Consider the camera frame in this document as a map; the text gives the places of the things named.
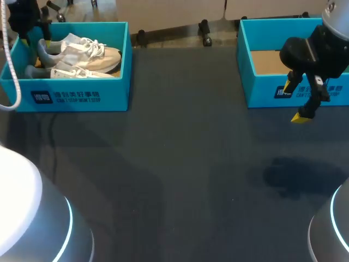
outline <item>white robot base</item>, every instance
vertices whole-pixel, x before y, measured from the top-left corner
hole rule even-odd
[[[92,262],[83,217],[36,166],[0,146],[0,262]]]

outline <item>blue box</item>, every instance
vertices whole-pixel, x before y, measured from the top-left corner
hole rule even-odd
[[[53,23],[50,26],[53,41],[65,38],[69,33],[115,47],[121,50],[120,77],[110,79],[20,79],[22,102],[18,112],[80,112],[125,111],[131,79],[132,47],[126,22]],[[37,60],[37,42],[43,38],[42,31],[35,28],[29,34],[31,46],[17,39],[11,57],[18,75],[23,78],[25,68]],[[9,100],[16,100],[15,86],[6,63],[0,82]],[[35,95],[49,96],[49,100],[34,99]]]
[[[240,23],[237,61],[249,108],[301,106],[310,97],[306,76],[292,95],[283,94],[286,74],[258,75],[252,60],[252,51],[280,50],[289,37],[309,37],[321,18],[257,19]],[[349,74],[343,73],[328,83],[330,102],[321,105],[349,105]]]

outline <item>white cable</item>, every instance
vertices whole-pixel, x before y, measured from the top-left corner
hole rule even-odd
[[[0,105],[0,110],[3,111],[12,111],[18,108],[18,106],[21,103],[22,100],[22,94],[21,94],[21,87],[20,83],[18,82],[18,78],[16,75],[15,68],[13,67],[12,59],[11,59],[11,54],[10,54],[10,49],[9,49],[9,39],[7,36],[7,21],[6,21],[6,5],[5,5],[5,0],[1,0],[1,23],[2,23],[2,36],[3,36],[3,41],[4,41],[4,50],[5,50],[5,55],[6,55],[6,60],[7,64],[9,66],[13,82],[15,84],[16,88],[16,94],[17,94],[17,99],[16,102],[12,106],[4,106]]]

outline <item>shoelace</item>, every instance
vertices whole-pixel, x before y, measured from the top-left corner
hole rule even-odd
[[[90,70],[82,69],[81,67],[77,67],[77,66],[75,66],[74,68],[76,68],[77,70],[73,69],[70,72],[73,73],[77,78],[78,77],[81,77],[81,78],[94,77]]]
[[[81,38],[81,44],[86,47],[86,49],[80,51],[80,53],[87,53],[90,58],[103,57],[105,44],[101,44],[97,40],[93,41],[86,37]]]

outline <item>shoe sole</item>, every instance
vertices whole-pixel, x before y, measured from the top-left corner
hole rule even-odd
[[[113,71],[120,63],[121,63],[121,61],[119,61],[117,64],[112,65],[112,66],[110,66],[110,67],[103,68],[103,69],[101,69],[101,70],[94,70],[94,71],[95,71],[95,72],[98,72],[98,73],[107,74],[107,73],[109,73],[110,71]]]

